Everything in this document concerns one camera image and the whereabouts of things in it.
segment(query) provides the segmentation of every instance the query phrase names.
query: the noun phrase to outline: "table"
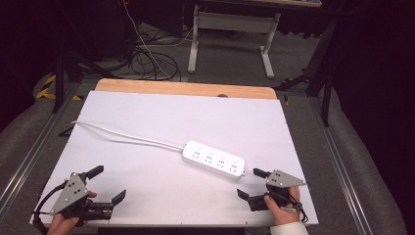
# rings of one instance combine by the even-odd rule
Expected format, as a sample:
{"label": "table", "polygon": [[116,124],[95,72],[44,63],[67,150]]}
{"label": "table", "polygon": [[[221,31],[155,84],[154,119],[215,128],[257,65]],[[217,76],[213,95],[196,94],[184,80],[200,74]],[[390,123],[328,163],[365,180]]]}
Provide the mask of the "table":
{"label": "table", "polygon": [[[302,2],[296,0],[259,0],[252,1],[255,4],[275,4],[287,6],[300,6],[306,8],[317,8],[321,3]],[[199,11],[200,6],[195,6],[193,17],[193,39],[190,50],[188,72],[194,73],[196,71],[196,62],[198,57],[198,30],[199,28],[222,29],[222,30],[236,30],[256,33],[267,33],[268,37],[265,46],[259,46],[259,52],[262,63],[265,68],[266,76],[274,78],[274,71],[272,70],[271,62],[268,57],[269,48],[274,38],[275,31],[281,14],[276,13],[273,18],[250,17],[250,16],[236,16],[229,14],[206,13]]]}
{"label": "table", "polygon": [[[211,97],[219,94],[229,98]],[[236,189],[253,196],[265,192],[264,179],[252,174],[254,167],[272,171],[273,165],[305,179],[271,88],[103,79],[88,95],[78,119],[164,142],[199,141],[247,162],[247,175],[232,180],[184,163],[177,151],[78,124],[45,193],[73,171],[96,165],[105,170],[87,182],[88,189],[98,192],[94,202],[108,202],[127,190],[110,221],[94,220],[89,226],[270,226],[270,212],[250,211]],[[307,188],[300,187],[300,192],[308,224],[318,223]],[[47,212],[57,197],[43,210]],[[51,216],[42,215],[42,220],[48,224]]]}

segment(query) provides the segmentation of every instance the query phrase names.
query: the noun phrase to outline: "white cable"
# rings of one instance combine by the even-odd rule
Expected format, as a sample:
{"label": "white cable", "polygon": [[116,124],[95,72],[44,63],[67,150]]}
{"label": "white cable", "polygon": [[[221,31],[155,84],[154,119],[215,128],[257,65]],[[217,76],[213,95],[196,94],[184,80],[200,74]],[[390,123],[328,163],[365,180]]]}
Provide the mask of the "white cable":
{"label": "white cable", "polygon": [[129,15],[129,13],[128,13],[128,9],[127,9],[127,5],[125,4],[125,1],[124,1],[124,0],[122,0],[122,3],[124,4],[124,8],[125,8],[125,12],[126,12],[127,16],[131,19],[131,22],[132,22],[132,24],[134,25],[135,33],[137,33],[138,37],[140,37],[141,41],[143,42],[144,47],[145,47],[145,48],[146,48],[146,50],[149,52],[150,57],[153,59],[153,61],[156,63],[156,65],[159,67],[159,69],[162,71],[162,73],[164,73],[164,75],[166,75],[166,78],[169,78],[170,76],[169,76],[167,73],[165,73],[165,71],[164,71],[164,70],[160,67],[159,63],[158,63],[158,62],[156,61],[156,59],[153,57],[152,52],[151,52],[151,51],[149,50],[149,48],[146,46],[146,43],[144,43],[144,40],[143,40],[143,38],[140,36],[140,33],[138,33],[137,26],[135,25],[134,20],[132,20],[131,16],[130,16],[130,15]]}
{"label": "white cable", "polygon": [[150,142],[150,143],[164,145],[164,146],[167,146],[167,147],[170,147],[170,148],[174,148],[174,149],[178,149],[178,150],[184,150],[184,148],[183,147],[180,147],[180,146],[176,146],[176,145],[164,143],[164,142],[157,141],[157,140],[146,139],[146,138],[141,138],[141,137],[137,137],[137,136],[133,136],[133,135],[128,135],[128,134],[120,133],[120,132],[117,132],[117,131],[114,131],[114,130],[107,129],[106,127],[102,127],[102,126],[99,126],[99,125],[96,125],[96,124],[92,124],[92,123],[89,123],[89,122],[85,122],[85,121],[82,121],[82,120],[75,120],[75,121],[72,122],[72,124],[76,124],[76,123],[77,124],[88,125],[88,126],[91,126],[91,127],[95,127],[95,128],[98,128],[98,129],[101,129],[101,130],[105,130],[107,132],[110,132],[112,134],[120,135],[120,136],[127,137],[127,138],[130,138],[130,139],[146,141],[146,142]]}

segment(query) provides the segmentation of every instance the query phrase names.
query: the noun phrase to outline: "table leg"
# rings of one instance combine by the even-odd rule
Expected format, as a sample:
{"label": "table leg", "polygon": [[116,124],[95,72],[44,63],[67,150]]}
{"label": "table leg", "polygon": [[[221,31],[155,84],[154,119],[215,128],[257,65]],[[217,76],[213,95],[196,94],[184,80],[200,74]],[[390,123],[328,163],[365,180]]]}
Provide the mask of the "table leg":
{"label": "table leg", "polygon": [[64,56],[63,53],[58,53],[55,58],[55,73],[56,73],[56,80],[55,80],[55,106],[53,108],[52,114],[55,114],[61,105],[64,103]]}
{"label": "table leg", "polygon": [[196,71],[196,61],[198,59],[198,20],[199,20],[199,8],[195,6],[193,13],[193,39],[192,47],[190,49],[189,67],[187,68],[188,73],[194,73]]}
{"label": "table leg", "polygon": [[268,78],[274,78],[274,71],[272,70],[271,62],[269,61],[268,51],[271,47],[272,40],[274,39],[274,34],[277,30],[277,25],[280,20],[280,16],[281,14],[275,14],[274,21],[271,23],[271,26],[269,28],[266,45],[259,47],[260,56],[262,58],[263,66],[265,67],[266,77]]}

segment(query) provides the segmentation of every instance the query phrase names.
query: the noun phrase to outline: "white power cable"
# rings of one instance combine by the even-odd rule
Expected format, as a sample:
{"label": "white power cable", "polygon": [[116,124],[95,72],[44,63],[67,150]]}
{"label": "white power cable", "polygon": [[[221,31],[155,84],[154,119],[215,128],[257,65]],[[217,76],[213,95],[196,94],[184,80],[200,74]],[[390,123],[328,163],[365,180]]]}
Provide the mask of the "white power cable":
{"label": "white power cable", "polygon": [[75,120],[75,121],[72,122],[72,124],[76,124],[76,123],[77,124],[88,125],[88,126],[91,126],[91,127],[94,127],[94,128],[101,129],[101,130],[105,130],[105,131],[110,132],[112,134],[120,135],[120,136],[127,137],[127,138],[130,138],[130,139],[141,140],[141,141],[145,141],[145,142],[150,142],[150,143],[164,145],[164,146],[167,146],[167,147],[170,147],[170,148],[174,148],[174,149],[178,149],[178,150],[184,150],[184,148],[183,147],[180,147],[180,146],[176,146],[176,145],[164,143],[164,142],[157,141],[157,140],[146,139],[146,138],[142,138],[142,137],[137,137],[137,136],[133,136],[133,135],[128,135],[128,134],[120,133],[120,132],[117,132],[117,131],[114,131],[114,130],[107,129],[106,127],[99,126],[99,125],[96,125],[96,124],[93,124],[93,123],[89,123],[89,122],[86,122],[86,121]]}

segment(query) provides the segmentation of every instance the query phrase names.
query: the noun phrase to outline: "power strip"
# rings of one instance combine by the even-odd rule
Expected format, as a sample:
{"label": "power strip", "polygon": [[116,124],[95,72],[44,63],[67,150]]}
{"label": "power strip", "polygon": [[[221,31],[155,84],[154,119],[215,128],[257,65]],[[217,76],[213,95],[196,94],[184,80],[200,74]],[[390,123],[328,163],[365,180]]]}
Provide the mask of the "power strip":
{"label": "power strip", "polygon": [[245,160],[195,141],[186,143],[183,161],[233,179],[245,174]]}

